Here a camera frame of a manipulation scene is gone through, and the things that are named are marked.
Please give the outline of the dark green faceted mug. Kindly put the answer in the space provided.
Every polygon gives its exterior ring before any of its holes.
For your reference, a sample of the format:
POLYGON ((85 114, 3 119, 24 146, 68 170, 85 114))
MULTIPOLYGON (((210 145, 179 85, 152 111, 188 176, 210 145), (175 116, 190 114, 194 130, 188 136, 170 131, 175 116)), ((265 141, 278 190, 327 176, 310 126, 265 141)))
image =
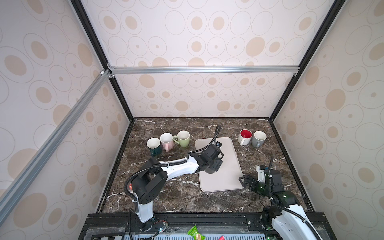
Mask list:
POLYGON ((161 141, 158 138, 151 138, 147 141, 147 148, 150 151, 151 157, 158 157, 162 154, 161 141))

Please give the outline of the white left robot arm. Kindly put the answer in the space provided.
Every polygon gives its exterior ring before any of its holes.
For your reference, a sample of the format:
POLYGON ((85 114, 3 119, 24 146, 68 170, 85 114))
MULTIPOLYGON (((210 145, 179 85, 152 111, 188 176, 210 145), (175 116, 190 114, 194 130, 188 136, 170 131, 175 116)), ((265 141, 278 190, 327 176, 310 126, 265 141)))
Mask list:
POLYGON ((222 143, 217 141, 221 125, 215 129, 213 139, 205 147, 190 151, 185 158, 162 162, 157 157, 146 161, 138 172, 124 183, 124 192, 135 204, 133 213, 137 216, 141 231, 148 231, 154 224, 153 201, 167 181, 188 174, 206 172, 213 174, 219 170, 224 154, 222 143))

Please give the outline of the light green mug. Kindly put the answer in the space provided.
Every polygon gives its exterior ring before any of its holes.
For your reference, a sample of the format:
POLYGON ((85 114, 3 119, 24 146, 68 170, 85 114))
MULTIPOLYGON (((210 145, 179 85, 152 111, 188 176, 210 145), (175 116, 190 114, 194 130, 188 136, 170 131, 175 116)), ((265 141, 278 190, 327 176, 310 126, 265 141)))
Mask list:
POLYGON ((186 148, 190 143, 190 133, 188 131, 179 131, 177 135, 173 136, 173 141, 186 148))

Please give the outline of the grey mug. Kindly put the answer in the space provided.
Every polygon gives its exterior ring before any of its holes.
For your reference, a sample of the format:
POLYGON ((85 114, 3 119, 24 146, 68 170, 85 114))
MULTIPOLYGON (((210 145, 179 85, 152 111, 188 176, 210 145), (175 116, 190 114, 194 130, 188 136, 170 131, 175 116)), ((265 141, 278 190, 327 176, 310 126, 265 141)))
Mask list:
POLYGON ((252 138, 252 146, 254 148, 260 148, 265 140, 267 139, 267 135, 262 131, 256 131, 253 134, 252 138))

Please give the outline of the pink faceted mug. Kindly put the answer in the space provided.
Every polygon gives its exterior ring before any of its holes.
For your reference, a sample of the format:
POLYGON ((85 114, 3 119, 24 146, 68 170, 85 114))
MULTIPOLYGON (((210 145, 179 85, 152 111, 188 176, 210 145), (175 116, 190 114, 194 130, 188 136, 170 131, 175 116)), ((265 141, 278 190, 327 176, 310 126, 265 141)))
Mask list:
POLYGON ((169 152, 174 147, 174 138, 171 133, 164 133, 160 136, 161 144, 166 152, 169 152))

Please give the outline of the white mug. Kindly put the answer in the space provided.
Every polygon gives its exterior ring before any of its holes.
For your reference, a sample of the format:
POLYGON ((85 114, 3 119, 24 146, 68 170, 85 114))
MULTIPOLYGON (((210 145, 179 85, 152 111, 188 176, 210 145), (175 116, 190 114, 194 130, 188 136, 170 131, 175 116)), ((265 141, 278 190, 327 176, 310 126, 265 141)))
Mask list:
POLYGON ((238 143, 241 146, 246 146, 252 140, 253 134, 249 130, 241 130, 238 136, 238 143))

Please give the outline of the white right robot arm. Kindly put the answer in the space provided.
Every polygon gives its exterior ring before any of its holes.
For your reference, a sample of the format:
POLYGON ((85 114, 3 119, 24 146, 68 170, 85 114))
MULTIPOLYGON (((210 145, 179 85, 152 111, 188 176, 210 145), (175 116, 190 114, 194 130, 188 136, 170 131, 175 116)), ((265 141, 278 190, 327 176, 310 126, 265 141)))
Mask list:
POLYGON ((256 178, 251 175, 239 177, 243 188, 267 197, 271 203, 263 208, 262 226, 267 231, 275 230, 284 240, 320 240, 322 237, 296 195, 285 190, 280 172, 273 169, 273 161, 274 157, 271 157, 268 166, 257 166, 256 178))

